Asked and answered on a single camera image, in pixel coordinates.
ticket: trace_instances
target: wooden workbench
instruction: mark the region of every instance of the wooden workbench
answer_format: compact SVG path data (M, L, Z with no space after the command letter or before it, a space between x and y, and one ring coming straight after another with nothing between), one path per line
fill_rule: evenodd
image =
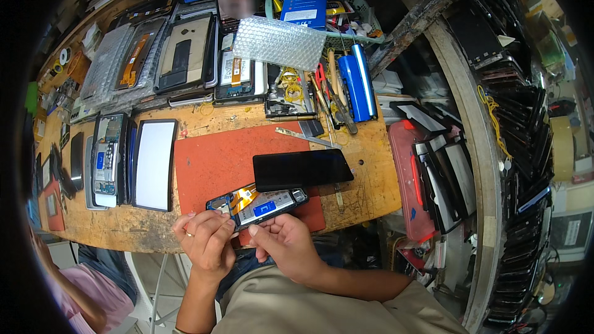
M211 107L204 107L204 114L209 114L211 109ZM340 185L344 201L342 212L338 208L334 186L320 186L326 223L326 229L322 232L359 224L396 211L402 206L384 119L381 110L378 109L378 111L380 118L377 121L357 124L359 133L350 136L348 143L343 145L346 160L355 171L355 180ZM208 116L202 115L198 106L190 105L147 111L134 117L136 123L140 120L156 118L177 119L179 122L177 139L183 139L179 132L185 129L188 130L187 137L195 137L270 124L260 121L264 118L262 104L215 108ZM41 152L42 162L47 158L52 142L59 146L60 127L61 122L54 111L48 116L46 135L37 149L37 152ZM93 129L93 122L73 125L70 128L70 137L83 131L86 138L93 135ZM345 141L345 135L338 134L338 142L343 144ZM323 149L323 146L310 143L310 148ZM63 166L70 173L70 143L64 147L62 158ZM175 170L173 173L171 212L150 211L131 205L117 206L107 211L90 211L85 206L83 190L79 191L72 200L66 199L67 211L63 215L66 227L64 232L49 231L45 201L40 199L39 212L42 228L68 240L105 249L142 253L180 253L182 249L171 231L171 225L181 214Z

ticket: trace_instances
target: hand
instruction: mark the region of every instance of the hand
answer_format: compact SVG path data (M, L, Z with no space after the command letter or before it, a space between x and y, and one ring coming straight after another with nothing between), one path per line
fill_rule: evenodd
M251 246L259 262L272 256L278 269L294 282L308 284L328 265L318 256L307 226L290 214L281 214L260 225L250 225Z
M228 213L211 210L184 214L172 227L183 251L192 261L192 272L213 286L219 285L235 263L235 252L230 243L234 229L235 222Z
M43 242L43 240L41 240L41 238L36 233L33 232L31 227L29 227L29 236L31 237L31 243L35 249L35 252L37 252L37 255L39 256L39 261L43 268L45 268L48 273L57 271L58 267L52 260L52 255L49 253L48 245Z

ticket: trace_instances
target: red plastic case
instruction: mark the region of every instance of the red plastic case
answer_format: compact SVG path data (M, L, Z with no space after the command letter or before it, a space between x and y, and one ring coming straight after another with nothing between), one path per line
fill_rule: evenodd
M390 125L388 139L396 164L406 236L413 241L425 241L435 234L435 224L429 216L429 212L423 209L422 199L421 202L419 201L420 193L415 186L420 189L422 183L418 168L416 165L414 168L412 166L415 163L412 145L415 143L415 139L416 142L423 140L423 136L408 120L402 120Z

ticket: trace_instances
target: green basket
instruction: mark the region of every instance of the green basket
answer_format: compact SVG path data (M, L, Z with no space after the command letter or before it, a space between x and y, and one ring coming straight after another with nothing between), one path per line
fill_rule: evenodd
M357 12L361 18L367 19L369 18L369 5L365 0L345 0L349 2L349 4L353 7L355 12ZM265 1L265 11L266 11L266 18L274 18L273 10L272 10L272 0ZM371 25L371 31L380 30L381 26L380 23L375 18L374 14L371 14L371 21L369 23ZM331 31L326 31L326 42L324 43L324 48L334 48L336 51L343 51L349 50L351 46L357 42L364 47L369 47L372 44L381 44L385 40L385 33L383 33L379 38L368 38L367 36L352 36L346 35L344 33L338 34Z

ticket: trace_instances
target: phone battery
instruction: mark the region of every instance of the phone battery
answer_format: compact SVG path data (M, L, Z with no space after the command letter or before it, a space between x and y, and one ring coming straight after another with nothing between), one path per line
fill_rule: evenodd
M289 191L274 191L260 193L254 201L249 203L243 210L237 213L239 223L244 225L266 216L273 212L281 211L289 206L295 205Z

